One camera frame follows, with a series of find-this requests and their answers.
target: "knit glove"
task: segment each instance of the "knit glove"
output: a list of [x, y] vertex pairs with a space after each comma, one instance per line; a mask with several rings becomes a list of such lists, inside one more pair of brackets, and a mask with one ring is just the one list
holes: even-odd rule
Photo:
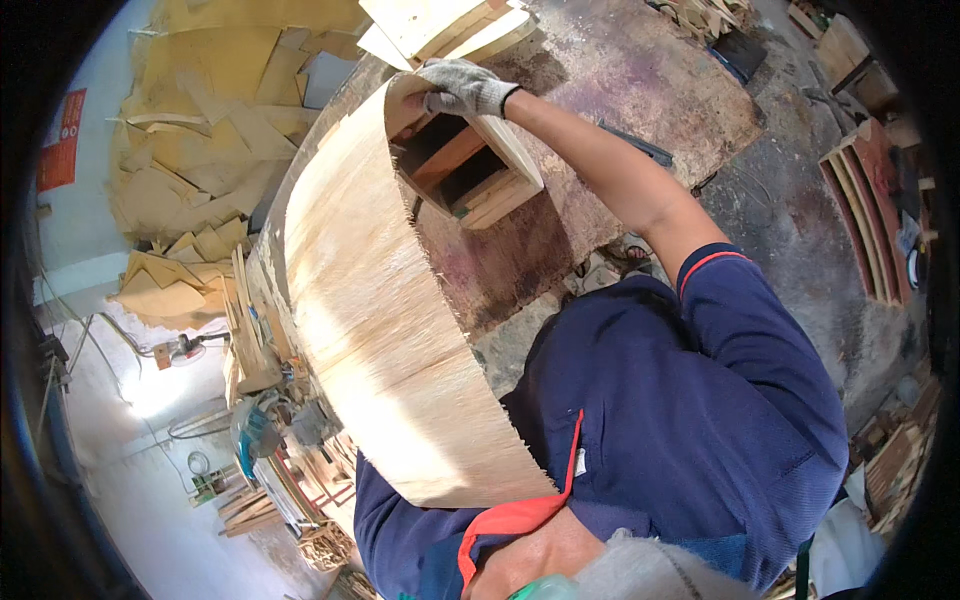
[[430, 59], [417, 75], [439, 88], [423, 97], [427, 112], [460, 116], [492, 114], [502, 119], [507, 97], [520, 87], [501, 82], [490, 70], [466, 59]]

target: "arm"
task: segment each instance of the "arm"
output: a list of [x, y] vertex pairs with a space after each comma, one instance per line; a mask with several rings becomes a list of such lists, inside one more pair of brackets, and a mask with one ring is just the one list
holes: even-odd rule
[[613, 215], [650, 244], [675, 285], [694, 251], [729, 242], [682, 185], [612, 133], [523, 90], [510, 94], [504, 114], [573, 167]]

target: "man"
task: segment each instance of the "man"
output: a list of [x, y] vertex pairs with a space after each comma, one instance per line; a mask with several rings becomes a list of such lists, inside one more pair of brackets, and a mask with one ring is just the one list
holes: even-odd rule
[[388, 600], [768, 588], [847, 465], [843, 409], [803, 331], [647, 155], [466, 60], [419, 75], [438, 88], [414, 99], [428, 110], [495, 114], [550, 146], [649, 243], [677, 292], [633, 276], [540, 332], [502, 401], [557, 496], [420, 509], [361, 454], [355, 530], [374, 586]]

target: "concrete floor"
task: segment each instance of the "concrete floor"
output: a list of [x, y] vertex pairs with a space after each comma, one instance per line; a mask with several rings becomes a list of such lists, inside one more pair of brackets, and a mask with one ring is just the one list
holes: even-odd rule
[[[766, 115], [767, 132], [717, 172], [701, 202], [810, 337], [854, 432], [919, 360], [924, 299], [906, 309], [866, 299], [850, 237], [817, 166], [839, 143], [840, 127], [826, 105], [801, 93], [817, 86], [813, 41], [789, 21], [787, 2], [753, 4], [751, 37], [768, 55], [747, 90]], [[513, 389], [540, 325], [557, 310], [556, 295], [544, 295], [474, 344], [497, 396]]]

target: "black tool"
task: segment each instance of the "black tool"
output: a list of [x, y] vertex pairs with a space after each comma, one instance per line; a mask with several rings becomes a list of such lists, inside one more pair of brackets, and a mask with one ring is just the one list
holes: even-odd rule
[[640, 150], [641, 152], [643, 152], [644, 154], [652, 158], [654, 162], [656, 162], [659, 166], [663, 167], [664, 169], [669, 169], [670, 167], [673, 166], [673, 155], [665, 151], [663, 148], [658, 148], [653, 144], [648, 144], [647, 142], [643, 141], [639, 137], [636, 137], [635, 135], [630, 135], [629, 133], [614, 129], [613, 127], [610, 127], [609, 125], [604, 123], [603, 119], [600, 119], [599, 121], [597, 121], [597, 127], [599, 127], [605, 132], [610, 132], [613, 135], [616, 135], [617, 137], [627, 142], [634, 148]]

